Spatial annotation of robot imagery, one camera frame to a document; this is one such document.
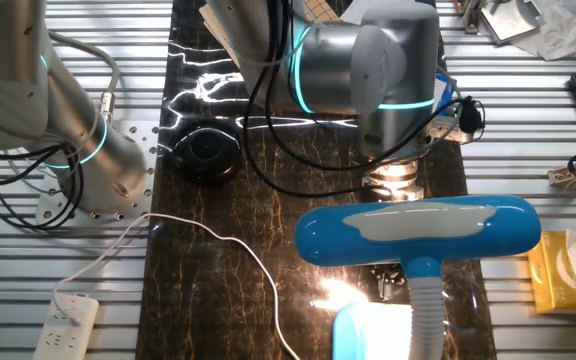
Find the cyan led ring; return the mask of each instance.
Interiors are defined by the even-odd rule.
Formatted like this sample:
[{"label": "cyan led ring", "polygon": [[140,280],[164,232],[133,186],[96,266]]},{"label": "cyan led ring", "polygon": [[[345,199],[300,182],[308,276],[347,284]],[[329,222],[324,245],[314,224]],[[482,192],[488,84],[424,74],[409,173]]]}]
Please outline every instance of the cyan led ring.
[{"label": "cyan led ring", "polygon": [[[85,159],[81,160],[79,163],[83,164],[86,161],[92,159],[95,155],[97,155],[97,153],[99,152],[99,150],[101,150],[102,146],[104,146],[104,143],[106,142],[106,136],[108,136],[108,124],[106,123],[105,120],[101,120],[101,122],[104,123],[104,135],[101,137],[101,142],[99,142],[99,146],[97,146],[97,148],[95,149],[95,151],[93,151],[90,155],[88,155]],[[48,163],[45,163],[46,166],[53,168],[53,169],[69,169],[70,166],[68,165],[50,165]]]}]

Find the black cable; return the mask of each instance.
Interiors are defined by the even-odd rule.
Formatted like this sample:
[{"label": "black cable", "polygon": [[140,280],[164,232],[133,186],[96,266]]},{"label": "black cable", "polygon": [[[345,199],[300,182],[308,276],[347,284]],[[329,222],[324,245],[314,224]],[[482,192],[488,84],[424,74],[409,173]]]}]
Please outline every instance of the black cable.
[{"label": "black cable", "polygon": [[464,104],[466,102],[472,101],[471,97],[466,97],[465,99],[453,99],[447,103],[445,103],[444,105],[438,107],[428,118],[426,118],[426,120],[424,120],[423,122],[419,123],[419,125],[412,131],[410,132],[405,138],[403,138],[401,141],[399,141],[397,143],[397,145],[395,145],[393,148],[391,148],[390,150],[384,152],[383,154],[373,158],[372,160],[363,163],[363,164],[357,164],[357,165],[351,165],[351,166],[344,166],[344,167],[337,167],[337,166],[328,166],[328,165],[322,165],[322,164],[318,164],[316,162],[313,162],[305,157],[302,157],[296,153],[294,153],[292,150],[290,150],[290,148],[288,146],[286,146],[286,144],[283,143],[283,141],[279,138],[279,134],[277,134],[277,131],[275,130],[274,126],[272,125],[272,120],[270,119],[269,116],[266,116],[266,122],[268,123],[268,130],[270,130],[270,133],[272,134],[273,138],[275,139],[275,141],[277,142],[277,144],[279,145],[279,147],[288,155],[290,155],[290,157],[292,157],[293,159],[299,161],[300,163],[304,164],[304,165],[308,165],[310,167],[319,169],[319,170],[326,170],[326,171],[351,171],[351,170],[360,170],[360,169],[369,169],[375,166],[379,166],[381,165],[381,162],[383,160],[386,160],[388,157],[390,157],[391,155],[395,154],[397,151],[401,150],[404,146],[406,146],[406,144],[408,144],[410,141],[412,141],[417,135],[419,135],[419,133],[421,133],[423,131],[423,129],[435,118],[437,117],[442,111],[444,111],[445,109],[447,109],[448,107],[457,104],[457,103],[461,103]]},{"label": "black cable", "polygon": [[34,163],[32,163],[26,170],[24,170],[23,172],[21,172],[19,175],[7,178],[5,180],[0,180],[0,186],[3,185],[8,185],[8,184],[12,184],[16,181],[19,181],[21,179],[23,179],[24,177],[26,177],[28,174],[30,174],[31,171],[33,171],[35,168],[37,168],[39,165],[41,165],[44,161],[48,160],[48,158],[50,158],[51,156],[55,155],[57,152],[59,152],[61,150],[60,146],[57,146],[56,149],[46,153],[44,156],[40,157],[37,161],[35,161]]},{"label": "black cable", "polygon": [[[277,49],[275,50],[275,56],[276,59],[275,60],[279,60],[281,59],[281,57],[283,56],[283,49],[285,49],[286,47],[286,38],[287,38],[287,33],[288,33],[288,23],[289,23],[289,14],[292,14],[292,11],[290,9],[290,5],[288,3],[287,0],[283,0],[282,1],[283,4],[283,21],[281,24],[281,38],[280,38],[280,44],[278,45]],[[276,35],[276,29],[278,27],[277,24],[277,18],[276,18],[276,14],[275,17],[269,17],[269,25],[270,25],[270,37],[271,39]],[[406,144],[408,144],[410,141],[412,141],[419,133],[421,133],[421,131],[423,131],[423,129],[435,118],[437,117],[442,111],[444,111],[445,109],[447,109],[449,106],[452,106],[453,104],[456,103],[461,103],[462,105],[465,106],[466,103],[470,103],[472,104],[472,98],[471,97],[467,97],[465,99],[455,99],[455,100],[451,100],[450,102],[443,104],[442,106],[438,107],[425,121],[423,121],[422,123],[420,123],[417,128],[415,128],[410,134],[408,134],[408,136],[406,136],[404,139],[402,139],[400,142],[398,142],[397,145],[395,145],[393,148],[391,148],[390,150],[386,151],[385,153],[377,156],[376,158],[368,161],[367,163],[364,164],[357,164],[357,165],[351,165],[351,166],[344,166],[344,167],[337,167],[337,166],[328,166],[328,165],[323,165],[323,164],[318,164],[314,161],[311,161],[308,158],[302,157],[296,153],[294,153],[286,144],[283,143],[283,141],[279,138],[279,134],[277,134],[277,131],[275,130],[273,123],[272,123],[272,118],[271,118],[271,113],[270,113],[270,104],[271,104],[271,98],[272,98],[272,91],[273,91],[273,84],[275,82],[277,73],[279,72],[281,65],[275,65],[273,67],[273,72],[270,78],[270,81],[268,83],[268,89],[266,92],[266,100],[265,100],[265,115],[266,115],[266,123],[268,124],[268,130],[270,131],[270,134],[272,135],[272,137],[275,139],[275,141],[277,142],[277,145],[279,145],[279,147],[288,155],[290,155],[290,157],[292,157],[293,159],[299,161],[300,163],[313,167],[315,169],[320,169],[320,170],[326,170],[326,171],[352,171],[352,170],[360,170],[360,169],[368,169],[368,168],[372,168],[375,166],[379,166],[381,165],[381,162],[383,160],[386,160],[388,157],[392,156],[393,154],[395,154],[397,151],[401,150],[404,146],[406,146]]]},{"label": "black cable", "polygon": [[29,153],[25,153],[25,154],[17,154],[17,155],[3,155],[0,154],[0,160],[23,160],[23,159],[28,159],[30,157],[35,157],[35,156],[40,156],[43,155],[47,152],[53,151],[53,150],[57,150],[60,151],[61,150],[61,145],[52,145],[49,146],[45,149],[41,149],[41,150],[37,150],[37,151],[32,151]]},{"label": "black cable", "polygon": [[479,137],[477,137],[476,139],[467,141],[463,144],[463,145],[468,145],[468,144],[472,144],[474,142],[477,142],[479,140],[481,140],[481,138],[484,136],[484,132],[486,131],[486,108],[484,107],[484,104],[479,101],[479,100],[475,100],[476,104],[479,104],[479,106],[481,106],[481,113],[482,113],[482,117],[481,117],[481,133],[479,133]]},{"label": "black cable", "polygon": [[[276,18],[276,8],[275,8],[273,3],[274,3],[273,0],[268,1],[268,17],[269,17],[269,22],[270,22],[271,36],[270,36],[270,42],[269,42],[269,47],[268,47],[268,54],[266,55],[266,61],[267,62],[272,61],[273,55],[275,53],[277,53],[277,48],[275,47],[275,45],[277,43],[277,41],[276,41],[277,40],[276,39],[277,18]],[[370,186],[362,186],[362,187],[357,187],[357,188],[331,191],[331,192],[319,193],[319,194],[301,193],[301,192],[296,192],[296,191],[291,191],[291,190],[281,188],[280,186],[273,183],[268,177],[266,177],[266,175],[264,175],[264,173],[261,171],[259,166],[257,166],[257,163],[255,163],[252,152],[250,150],[250,143],[248,141],[249,140],[248,139],[248,121],[249,121],[250,113],[252,112],[252,107],[254,105],[255,98],[257,97],[257,93],[259,92],[259,89],[261,88],[261,85],[263,84],[263,81],[266,78],[267,74],[268,74],[268,67],[264,67],[263,70],[261,71],[261,74],[259,75],[259,79],[257,80],[257,83],[255,84],[252,92],[250,93],[250,98],[248,101],[248,105],[246,106],[246,112],[244,113],[244,120],[242,123],[242,127],[243,127],[242,143],[243,143],[243,148],[244,148],[244,154],[246,155],[246,158],[250,162],[250,165],[252,166],[252,168],[255,171],[255,173],[257,174],[257,176],[259,176],[259,178],[266,185],[268,185],[273,190],[278,191],[282,194],[286,194],[286,195],[290,195],[290,196],[294,196],[294,197],[301,197],[301,198],[324,198],[324,197],[330,197],[330,196],[335,196],[335,195],[354,193],[354,192],[358,192],[358,191],[365,191],[365,190],[370,190],[370,189],[385,189],[385,190],[390,191],[385,186],[370,185]]]},{"label": "black cable", "polygon": [[[64,223],[66,223],[66,221],[68,221],[72,214],[74,213],[74,211],[79,207],[79,203],[81,202],[81,198],[83,197],[83,191],[84,191],[84,177],[83,177],[83,170],[81,168],[81,164],[79,163],[77,158],[72,158],[72,157],[68,157],[69,154],[72,154],[72,152],[67,148],[67,147],[63,147],[63,151],[65,153],[65,155],[67,156],[67,160],[68,160],[68,166],[71,170],[71,196],[75,194],[76,191],[76,180],[77,178],[75,177],[75,173],[78,172],[79,173],[79,193],[77,195],[77,198],[75,199],[74,202],[71,201],[70,197],[67,197],[67,202],[66,205],[63,207],[63,209],[51,220],[48,220],[47,222],[41,223],[41,224],[31,224],[28,221],[26,221],[24,218],[22,218],[19,214],[17,214],[12,207],[5,201],[4,197],[1,195],[0,193],[0,202],[3,204],[4,207],[6,207],[6,209],[10,212],[10,215],[12,215],[12,217],[14,217],[15,219],[17,219],[19,221],[19,223],[16,223],[14,221],[12,221],[11,219],[9,219],[7,216],[3,215],[0,212],[0,219],[2,219],[3,221],[5,221],[6,223],[15,226],[15,227],[19,227],[19,228],[25,228],[25,229],[31,229],[31,230],[36,230],[36,231],[47,231],[47,230],[54,230],[57,229],[59,227],[61,227]],[[75,164],[77,164],[77,171],[73,171]],[[70,204],[73,204],[72,209],[70,209],[70,211],[68,212],[67,216],[64,217],[63,219],[61,219],[61,221],[59,221],[57,224],[55,225],[51,225],[54,222],[58,221],[60,218],[62,218],[64,216],[64,214],[66,214],[66,212],[68,211],[68,207],[70,206]]]}]

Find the white cable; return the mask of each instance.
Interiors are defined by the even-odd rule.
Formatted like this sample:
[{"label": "white cable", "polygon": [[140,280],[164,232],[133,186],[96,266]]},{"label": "white cable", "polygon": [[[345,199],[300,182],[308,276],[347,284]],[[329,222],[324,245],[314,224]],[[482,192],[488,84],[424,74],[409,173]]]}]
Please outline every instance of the white cable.
[{"label": "white cable", "polygon": [[[15,165],[15,162],[8,159],[8,165],[10,165],[10,168],[12,169],[12,171],[15,173],[15,175],[19,176],[21,174],[21,171],[19,170],[19,168],[17,167],[17,165]],[[42,188],[38,188],[35,185],[33,185],[30,181],[28,181],[28,179],[26,179],[25,177],[21,178],[21,181],[24,182],[24,184],[28,185],[28,187],[30,187],[31,189],[40,192],[42,194],[48,194],[48,195],[54,195],[54,194],[58,194],[60,192],[62,192],[63,190],[44,190]]]},{"label": "white cable", "polygon": [[259,259],[259,257],[257,257],[257,255],[252,251],[252,249],[242,240],[237,239],[235,237],[229,237],[229,236],[219,236],[217,235],[214,231],[212,231],[209,227],[207,227],[204,224],[198,223],[196,221],[193,220],[187,220],[187,219],[183,219],[180,217],[176,217],[176,216],[172,216],[172,215],[164,215],[164,214],[154,214],[154,213],[149,213],[149,214],[144,214],[142,216],[140,216],[139,218],[137,218],[137,220],[135,220],[132,224],[130,224],[130,226],[128,226],[128,228],[123,232],[123,234],[121,234],[121,236],[119,236],[117,238],[117,240],[115,240],[115,242],[112,243],[112,245],[110,245],[110,247],[108,247],[108,249],[106,249],[106,251],[104,251],[101,255],[99,255],[99,257],[93,261],[92,263],[90,263],[90,265],[82,268],[81,270],[77,271],[76,273],[74,273],[73,275],[59,281],[57,283],[57,285],[55,285],[55,288],[52,291],[52,299],[55,303],[55,306],[57,307],[57,310],[59,310],[59,312],[61,312],[65,317],[67,317],[68,319],[70,319],[71,322],[73,322],[74,324],[77,324],[77,320],[74,319],[73,317],[71,317],[69,314],[67,314],[57,303],[57,290],[59,289],[59,287],[61,285],[63,285],[64,283],[67,283],[68,281],[71,281],[73,279],[75,279],[76,277],[78,277],[79,275],[85,273],[86,271],[92,269],[95,265],[99,264],[106,256],[108,256],[114,249],[115,247],[117,247],[117,245],[121,242],[121,240],[124,239],[124,237],[126,237],[126,235],[128,234],[128,232],[130,230],[132,230],[133,227],[135,227],[138,223],[140,223],[142,220],[149,218],[149,217],[158,217],[158,218],[163,218],[163,219],[170,219],[170,220],[175,220],[175,221],[179,221],[182,223],[186,223],[186,224],[191,224],[191,225],[195,225],[195,226],[199,226],[202,229],[206,230],[209,234],[211,234],[212,236],[216,237],[219,240],[222,241],[234,241],[237,244],[241,245],[244,249],[246,249],[246,251],[248,251],[248,253],[253,257],[253,259],[255,259],[255,261],[257,262],[257,264],[259,264],[259,267],[261,268],[261,270],[264,272],[264,274],[266,275],[266,278],[268,279],[268,282],[270,283],[270,287],[272,288],[272,292],[274,295],[274,299],[275,299],[275,330],[277,331],[277,336],[279,337],[279,341],[281,342],[281,345],[284,347],[284,349],[286,350],[286,352],[294,359],[294,360],[300,360],[299,356],[297,356],[297,354],[295,354],[295,352],[292,350],[292,348],[290,347],[290,345],[288,345],[288,343],[286,342],[286,339],[284,339],[284,335],[281,332],[281,328],[279,327],[279,295],[277,294],[277,286],[275,285],[275,281],[272,279],[272,276],[270,276],[270,273],[268,272],[268,270],[266,269],[266,267],[264,266],[264,264],[261,262],[261,260]]}]

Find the white power strip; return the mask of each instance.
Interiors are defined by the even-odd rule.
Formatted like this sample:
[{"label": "white power strip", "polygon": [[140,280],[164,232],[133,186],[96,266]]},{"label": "white power strip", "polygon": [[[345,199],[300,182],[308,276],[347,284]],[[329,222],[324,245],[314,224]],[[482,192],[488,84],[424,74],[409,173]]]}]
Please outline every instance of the white power strip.
[{"label": "white power strip", "polygon": [[99,302],[82,295],[65,294],[57,294],[57,301],[64,312],[77,319],[79,325],[72,325],[52,301],[33,360],[83,360]]}]

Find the blue desk lamp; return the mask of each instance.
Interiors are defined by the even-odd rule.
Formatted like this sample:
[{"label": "blue desk lamp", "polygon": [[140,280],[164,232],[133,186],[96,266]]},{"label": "blue desk lamp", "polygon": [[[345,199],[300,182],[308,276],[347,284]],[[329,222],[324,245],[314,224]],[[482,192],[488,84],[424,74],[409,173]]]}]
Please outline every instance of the blue desk lamp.
[{"label": "blue desk lamp", "polygon": [[[401,263],[413,311],[409,359],[439,360],[441,261],[522,253],[540,236],[539,217],[528,202],[493,195],[314,209],[297,222],[295,243],[302,258],[320,266]],[[357,350],[336,358],[364,359]]]}]

